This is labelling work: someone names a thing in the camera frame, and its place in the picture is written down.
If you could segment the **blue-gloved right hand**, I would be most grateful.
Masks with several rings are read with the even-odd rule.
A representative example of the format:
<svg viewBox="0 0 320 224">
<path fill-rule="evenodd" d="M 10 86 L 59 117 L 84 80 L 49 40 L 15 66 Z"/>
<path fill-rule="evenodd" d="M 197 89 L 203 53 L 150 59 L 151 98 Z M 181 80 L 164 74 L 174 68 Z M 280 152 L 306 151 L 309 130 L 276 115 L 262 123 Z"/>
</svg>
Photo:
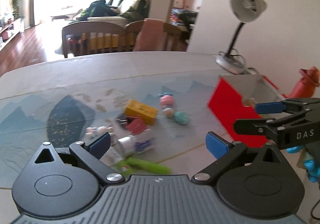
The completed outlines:
<svg viewBox="0 0 320 224">
<path fill-rule="evenodd" d="M 319 182 L 319 163 L 316 163 L 315 158 L 310 154 L 305 145 L 288 148 L 286 151 L 289 154 L 299 153 L 300 156 L 297 162 L 297 167 L 306 170 L 310 182 Z"/>
</svg>

